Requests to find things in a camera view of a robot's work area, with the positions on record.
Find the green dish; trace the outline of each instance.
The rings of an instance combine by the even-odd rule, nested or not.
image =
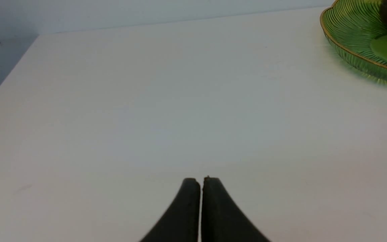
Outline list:
[[[322,12],[329,43],[346,62],[387,81],[387,28],[380,20],[381,0],[337,0]]]

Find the white table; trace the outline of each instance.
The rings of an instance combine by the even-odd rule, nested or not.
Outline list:
[[[273,242],[387,241],[387,88],[321,11],[39,37],[0,87],[0,242],[136,242],[207,175]]]

